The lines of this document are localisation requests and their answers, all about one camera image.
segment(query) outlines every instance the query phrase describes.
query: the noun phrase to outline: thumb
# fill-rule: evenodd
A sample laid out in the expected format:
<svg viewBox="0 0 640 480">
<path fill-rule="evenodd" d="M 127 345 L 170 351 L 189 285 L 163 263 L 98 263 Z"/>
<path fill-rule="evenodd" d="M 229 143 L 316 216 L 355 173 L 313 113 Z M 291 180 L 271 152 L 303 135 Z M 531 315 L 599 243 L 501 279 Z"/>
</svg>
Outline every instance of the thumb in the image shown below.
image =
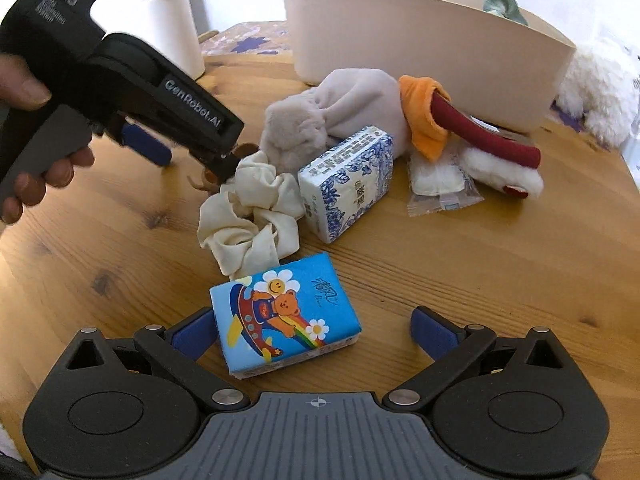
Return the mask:
<svg viewBox="0 0 640 480">
<path fill-rule="evenodd" d="M 38 81 L 25 60 L 0 54 L 0 101 L 13 108 L 36 110 L 51 99 L 51 93 Z"/>
</svg>

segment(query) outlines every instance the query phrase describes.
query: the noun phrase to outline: smiling daisy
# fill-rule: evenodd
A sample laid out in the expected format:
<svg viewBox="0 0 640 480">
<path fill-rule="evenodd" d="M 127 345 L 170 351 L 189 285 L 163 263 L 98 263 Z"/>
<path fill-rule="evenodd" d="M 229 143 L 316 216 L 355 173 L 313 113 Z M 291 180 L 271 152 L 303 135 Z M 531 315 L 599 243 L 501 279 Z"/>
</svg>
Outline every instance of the smiling daisy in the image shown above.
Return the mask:
<svg viewBox="0 0 640 480">
<path fill-rule="evenodd" d="M 289 290 L 299 292 L 300 284 L 296 280 L 292 280 L 292 278 L 293 272 L 289 269 L 281 270 L 278 273 L 275 270 L 268 270 L 262 275 L 263 281 L 254 285 L 254 290 L 268 292 L 274 298 Z"/>
<path fill-rule="evenodd" d="M 311 341 L 315 341 L 316 339 L 323 341 L 327 332 L 329 332 L 329 326 L 324 322 L 324 319 L 311 319 L 305 331 Z"/>
</svg>

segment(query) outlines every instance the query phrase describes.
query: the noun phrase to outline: gray grip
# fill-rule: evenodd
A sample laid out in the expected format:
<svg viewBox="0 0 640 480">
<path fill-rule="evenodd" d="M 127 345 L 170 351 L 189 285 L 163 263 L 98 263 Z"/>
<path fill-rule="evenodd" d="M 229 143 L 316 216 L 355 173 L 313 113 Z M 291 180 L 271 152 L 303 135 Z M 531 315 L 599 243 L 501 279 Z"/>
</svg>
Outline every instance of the gray grip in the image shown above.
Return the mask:
<svg viewBox="0 0 640 480">
<path fill-rule="evenodd" d="M 0 122 L 6 119 L 8 112 L 7 107 L 0 109 Z M 60 105 L 36 132 L 0 182 L 0 204 L 5 198 L 14 196 L 14 181 L 19 173 L 43 174 L 55 161 L 87 146 L 91 138 L 92 131 L 88 121 L 72 108 Z"/>
<path fill-rule="evenodd" d="M 208 421 L 191 449 L 135 480 L 487 480 L 440 449 L 420 416 L 368 393 L 262 394 Z M 42 480 L 61 480 L 47 473 Z M 575 480 L 588 480 L 581 475 Z"/>
</svg>

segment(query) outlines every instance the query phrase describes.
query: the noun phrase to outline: green scrunchie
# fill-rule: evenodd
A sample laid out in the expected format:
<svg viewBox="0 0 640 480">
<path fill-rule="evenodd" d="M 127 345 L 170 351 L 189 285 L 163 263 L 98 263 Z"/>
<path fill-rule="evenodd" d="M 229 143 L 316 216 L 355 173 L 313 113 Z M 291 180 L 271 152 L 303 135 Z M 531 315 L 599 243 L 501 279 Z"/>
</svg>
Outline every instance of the green scrunchie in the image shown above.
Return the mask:
<svg viewBox="0 0 640 480">
<path fill-rule="evenodd" d="M 484 0 L 482 10 L 529 27 L 529 23 L 520 13 L 516 0 Z"/>
</svg>

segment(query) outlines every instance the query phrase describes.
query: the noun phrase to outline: wood grain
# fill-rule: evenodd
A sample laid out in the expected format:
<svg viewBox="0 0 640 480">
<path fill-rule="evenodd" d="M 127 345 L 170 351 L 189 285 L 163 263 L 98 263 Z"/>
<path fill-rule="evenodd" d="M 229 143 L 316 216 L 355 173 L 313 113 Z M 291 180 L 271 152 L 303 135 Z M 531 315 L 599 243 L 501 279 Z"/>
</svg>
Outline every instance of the wood grain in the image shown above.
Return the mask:
<svg viewBox="0 0 640 480">
<path fill-rule="evenodd" d="M 244 141 L 258 140 L 268 104 L 306 88 L 285 54 L 212 57 L 207 67 L 200 82 L 245 121 Z M 330 253 L 362 338 L 242 388 L 381 395 L 430 362 L 408 333 L 417 304 L 499 335 L 549 325 L 609 412 L 598 478 L 637 478 L 640 196 L 617 153 L 550 121 L 532 137 L 545 179 L 535 202 L 481 187 L 479 205 L 409 218 L 399 163 L 389 194 L 332 245 L 303 226 L 296 257 Z M 93 148 L 94 168 L 50 190 L 0 240 L 0 418 L 23 452 L 24 410 L 79 328 L 124 337 L 151 322 L 171 325 L 225 281 L 196 241 L 206 196 L 186 177 L 199 177 L 198 164 L 180 148 L 166 170 L 107 139 Z M 226 375 L 218 348 L 202 363 Z"/>
</svg>

